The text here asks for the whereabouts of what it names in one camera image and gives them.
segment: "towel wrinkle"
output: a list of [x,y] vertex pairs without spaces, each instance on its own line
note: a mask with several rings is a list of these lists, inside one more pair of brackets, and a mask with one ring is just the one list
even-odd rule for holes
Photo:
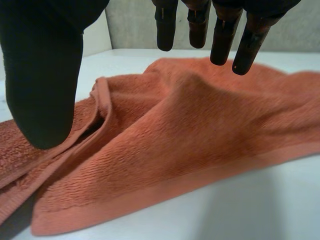
[[231,66],[162,58],[100,77],[48,151],[0,123],[0,223],[37,189],[32,233],[55,235],[320,153],[320,73]]

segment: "gloved finger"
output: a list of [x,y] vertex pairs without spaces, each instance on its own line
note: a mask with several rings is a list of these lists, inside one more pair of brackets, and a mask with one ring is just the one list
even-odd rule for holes
[[206,43],[211,0],[182,0],[188,7],[189,41],[201,49]]
[[210,61],[221,66],[228,59],[243,8],[242,1],[239,0],[212,0],[212,2],[217,18]]
[[152,0],[155,5],[156,43],[160,50],[170,51],[174,45],[178,0]]
[[245,75],[251,68],[271,26],[300,0],[246,0],[247,22],[233,61],[232,70]]
[[83,52],[82,30],[100,15],[78,22],[70,12],[61,15],[65,4],[0,1],[7,104],[21,132],[40,149],[61,144],[70,133]]

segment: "black glove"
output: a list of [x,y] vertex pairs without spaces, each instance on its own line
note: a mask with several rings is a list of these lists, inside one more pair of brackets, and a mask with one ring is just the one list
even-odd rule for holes
[[6,99],[29,142],[49,149],[70,133],[83,31],[109,0],[0,0]]

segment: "terry cloth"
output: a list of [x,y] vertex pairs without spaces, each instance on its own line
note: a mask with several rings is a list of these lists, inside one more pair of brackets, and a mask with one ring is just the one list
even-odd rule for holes
[[79,230],[247,171],[320,152],[320,74],[163,58],[100,77],[72,131],[33,148],[0,123],[0,222],[39,189],[34,235]]

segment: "black robotic finger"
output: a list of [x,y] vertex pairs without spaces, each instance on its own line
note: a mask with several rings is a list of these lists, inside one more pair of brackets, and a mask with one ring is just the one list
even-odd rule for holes
[[80,15],[86,14],[85,4],[70,12],[73,4],[73,0],[60,4],[58,0],[0,0],[7,104],[21,132],[40,149],[61,144],[70,133],[83,52],[82,31],[105,7],[99,4],[100,9],[87,11],[92,15],[80,20]]
[[224,65],[233,43],[238,23],[243,12],[239,1],[213,0],[213,6],[217,15],[210,61],[215,65]]
[[155,5],[156,43],[160,50],[170,51],[174,45],[178,0],[153,0]]
[[245,75],[250,70],[271,26],[283,15],[260,17],[247,13],[247,22],[232,65],[235,74]]
[[232,70],[245,75],[251,68],[269,30],[300,0],[246,0],[247,22]]
[[211,0],[182,0],[189,7],[187,20],[189,22],[189,41],[196,49],[204,47],[207,38]]

